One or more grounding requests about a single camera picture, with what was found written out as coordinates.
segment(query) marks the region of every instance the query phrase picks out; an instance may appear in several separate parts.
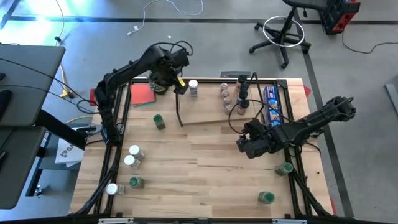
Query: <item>white cable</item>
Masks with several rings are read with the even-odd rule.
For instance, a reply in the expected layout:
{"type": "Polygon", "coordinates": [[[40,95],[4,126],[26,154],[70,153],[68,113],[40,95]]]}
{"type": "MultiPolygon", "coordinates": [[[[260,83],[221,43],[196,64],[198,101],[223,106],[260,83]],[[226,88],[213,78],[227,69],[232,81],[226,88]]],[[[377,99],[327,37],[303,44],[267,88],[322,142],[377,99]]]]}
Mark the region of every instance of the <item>white cable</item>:
{"type": "Polygon", "coordinates": [[[63,33],[63,28],[65,28],[65,18],[63,16],[63,11],[62,11],[60,3],[58,2],[58,0],[55,0],[55,2],[57,3],[58,7],[60,8],[61,16],[62,16],[62,29],[61,29],[60,34],[58,35],[58,37],[61,38],[61,35],[63,33]]]}
{"type": "MultiPolygon", "coordinates": [[[[141,29],[144,27],[145,18],[146,18],[146,14],[145,14],[145,9],[146,9],[146,7],[148,7],[149,5],[151,5],[151,4],[154,3],[154,2],[158,2],[158,1],[162,1],[162,0],[153,0],[153,1],[151,1],[150,3],[146,4],[146,6],[144,6],[144,8],[142,9],[142,11],[144,11],[144,17],[142,18],[142,25],[141,25],[141,27],[140,27],[140,28],[137,28],[137,26],[134,26],[134,29],[135,29],[135,30],[134,30],[134,31],[131,31],[131,32],[128,32],[127,35],[131,35],[131,34],[137,32],[137,31],[141,30],[141,29]]],[[[200,12],[195,13],[195,14],[189,14],[189,13],[187,13],[187,12],[181,11],[181,10],[174,4],[174,2],[172,2],[172,0],[165,0],[165,1],[171,3],[171,4],[174,6],[175,10],[177,10],[178,12],[181,12],[182,14],[185,14],[185,15],[187,15],[187,16],[198,16],[198,15],[200,15],[200,14],[203,12],[203,0],[200,0],[200,3],[201,3],[201,10],[200,10],[200,12]]]]}

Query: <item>wooden table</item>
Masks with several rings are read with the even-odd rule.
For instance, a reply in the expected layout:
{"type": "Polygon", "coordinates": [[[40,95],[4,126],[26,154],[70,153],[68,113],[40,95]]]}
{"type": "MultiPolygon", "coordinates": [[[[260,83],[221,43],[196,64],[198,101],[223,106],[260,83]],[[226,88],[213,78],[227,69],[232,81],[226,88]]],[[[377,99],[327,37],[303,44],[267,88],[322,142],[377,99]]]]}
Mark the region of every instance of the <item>wooden table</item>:
{"type": "MultiPolygon", "coordinates": [[[[287,84],[294,119],[309,114],[302,80],[290,78],[287,84]]],[[[282,218],[286,213],[294,215],[288,178],[274,172],[275,167],[284,162],[283,151],[251,160],[240,153],[235,143],[239,136],[225,121],[227,116],[223,113],[218,90],[219,85],[200,84],[196,101],[189,94],[180,96],[182,128],[175,114],[173,93],[157,96],[153,105],[130,106],[117,180],[118,184],[126,186],[126,193],[114,197],[113,215],[116,212],[123,212],[124,217],[152,218],[282,218]],[[166,129],[163,131],[155,127],[152,120],[155,114],[164,117],[166,129]],[[123,163],[133,144],[143,149],[146,155],[138,170],[123,163]],[[145,179],[144,189],[130,188],[128,182],[134,175],[145,179]],[[271,205],[257,202],[262,191],[273,192],[275,202],[271,205]]],[[[255,85],[251,87],[249,97],[259,100],[255,85]]],[[[282,100],[282,108],[286,109],[284,103],[282,100]]],[[[252,103],[245,116],[235,112],[232,125],[242,129],[260,107],[259,103],[252,103]]],[[[100,117],[95,115],[93,122],[99,124],[100,117]]],[[[97,187],[104,149],[103,143],[86,148],[71,212],[77,211],[97,187]]],[[[302,160],[308,187],[325,210],[332,213],[319,152],[304,145],[302,160]]],[[[304,211],[298,186],[297,194],[304,211]]]]}

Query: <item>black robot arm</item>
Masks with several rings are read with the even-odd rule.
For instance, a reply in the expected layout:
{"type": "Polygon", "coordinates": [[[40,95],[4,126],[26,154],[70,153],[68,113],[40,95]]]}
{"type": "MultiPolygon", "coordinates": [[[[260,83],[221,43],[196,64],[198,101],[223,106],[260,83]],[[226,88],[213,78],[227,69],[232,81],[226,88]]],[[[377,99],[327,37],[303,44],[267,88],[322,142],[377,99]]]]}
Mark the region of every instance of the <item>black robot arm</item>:
{"type": "Polygon", "coordinates": [[[253,159],[264,153],[275,153],[289,146],[303,146],[313,133],[321,134],[331,121],[349,121],[355,116],[353,98],[337,96],[328,101],[322,109],[299,119],[294,123],[277,126],[263,125],[258,119],[244,124],[245,133],[236,141],[241,152],[253,159]]]}
{"type": "Polygon", "coordinates": [[[114,69],[113,72],[104,76],[94,90],[94,95],[102,118],[101,134],[107,145],[117,145],[121,139],[112,114],[118,87],[146,71],[151,71],[156,74],[153,80],[150,80],[153,85],[161,87],[162,90],[174,86],[174,92],[182,95],[186,92],[188,85],[182,83],[177,75],[182,67],[189,65],[187,57],[189,55],[185,48],[171,53],[159,47],[158,44],[154,44],[142,54],[140,59],[135,62],[130,61],[128,65],[114,69]]]}

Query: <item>small bottle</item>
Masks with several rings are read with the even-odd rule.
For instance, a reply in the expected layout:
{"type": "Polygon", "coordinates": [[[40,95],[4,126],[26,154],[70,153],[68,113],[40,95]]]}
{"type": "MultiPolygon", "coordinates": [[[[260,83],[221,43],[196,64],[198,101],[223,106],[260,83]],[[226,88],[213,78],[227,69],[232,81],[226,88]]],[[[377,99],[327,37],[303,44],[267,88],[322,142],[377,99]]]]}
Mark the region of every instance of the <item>small bottle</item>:
{"type": "Polygon", "coordinates": [[[230,105],[232,103],[232,99],[230,96],[227,96],[226,98],[223,99],[224,107],[227,105],[230,105]]]}
{"type": "Polygon", "coordinates": [[[276,168],[275,173],[284,176],[293,171],[293,165],[289,162],[284,162],[276,168]]]}
{"type": "Polygon", "coordinates": [[[258,201],[264,204],[270,204],[274,202],[275,195],[271,192],[260,192],[258,201]]]}
{"type": "Polygon", "coordinates": [[[246,90],[241,90],[236,98],[236,103],[240,103],[248,97],[248,92],[246,90]]]}
{"type": "Polygon", "coordinates": [[[241,85],[242,85],[243,83],[245,83],[247,79],[248,79],[248,78],[247,78],[247,76],[245,76],[245,75],[240,75],[240,76],[238,77],[238,80],[236,80],[235,92],[239,92],[239,91],[240,91],[241,85]]]}
{"type": "Polygon", "coordinates": [[[131,177],[129,184],[131,188],[139,189],[139,188],[144,188],[145,181],[140,177],[131,177]]]}
{"type": "Polygon", "coordinates": [[[229,96],[229,90],[224,90],[221,95],[223,96],[223,99],[229,96]]]}
{"type": "Polygon", "coordinates": [[[164,124],[163,117],[161,115],[159,115],[159,114],[155,115],[154,116],[154,121],[155,121],[155,124],[156,124],[156,128],[158,130],[162,130],[162,129],[166,128],[166,125],[164,124]]]}
{"type": "Polygon", "coordinates": [[[239,103],[238,114],[239,115],[244,115],[246,113],[246,111],[248,110],[249,105],[250,105],[249,100],[242,100],[239,103]]]}
{"type": "Polygon", "coordinates": [[[222,83],[221,85],[220,85],[220,94],[222,94],[222,92],[224,91],[224,90],[227,90],[228,89],[228,84],[227,83],[222,83]]]}
{"type": "Polygon", "coordinates": [[[139,164],[140,164],[141,162],[140,162],[138,159],[134,158],[134,156],[128,155],[128,156],[126,156],[126,157],[124,158],[124,163],[125,163],[127,166],[131,166],[131,167],[133,167],[133,168],[135,168],[135,169],[138,169],[139,164]]]}
{"type": "Polygon", "coordinates": [[[108,184],[106,186],[106,193],[110,195],[124,194],[124,185],[121,184],[108,184]]]}
{"type": "Polygon", "coordinates": [[[241,87],[240,87],[240,89],[239,90],[246,90],[246,91],[248,91],[249,90],[249,84],[248,83],[242,83],[242,85],[241,85],[241,87]]]}
{"type": "Polygon", "coordinates": [[[129,152],[135,159],[143,159],[145,157],[144,152],[137,145],[130,146],[129,152]]]}
{"type": "Polygon", "coordinates": [[[188,82],[188,84],[189,84],[189,90],[190,90],[191,96],[197,97],[198,96],[198,81],[190,80],[188,82]]]}
{"type": "Polygon", "coordinates": [[[226,105],[225,106],[225,114],[229,115],[229,113],[232,111],[232,105],[226,105]]]}

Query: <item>white paper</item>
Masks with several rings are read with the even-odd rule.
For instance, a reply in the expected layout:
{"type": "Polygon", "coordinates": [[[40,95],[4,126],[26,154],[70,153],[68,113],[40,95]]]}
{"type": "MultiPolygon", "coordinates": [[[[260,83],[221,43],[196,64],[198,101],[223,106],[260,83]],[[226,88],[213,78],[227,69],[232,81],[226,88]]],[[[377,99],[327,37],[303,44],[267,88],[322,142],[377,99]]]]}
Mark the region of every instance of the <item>white paper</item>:
{"type": "Polygon", "coordinates": [[[72,165],[74,165],[77,162],[81,162],[81,160],[83,159],[83,155],[84,155],[83,150],[60,138],[58,141],[58,149],[57,149],[57,156],[55,158],[55,163],[56,164],[73,163],[72,165]]]}
{"type": "Polygon", "coordinates": [[[75,164],[78,164],[79,162],[67,162],[65,165],[67,166],[67,167],[71,167],[71,166],[73,166],[73,165],[75,165],[75,164]]]}

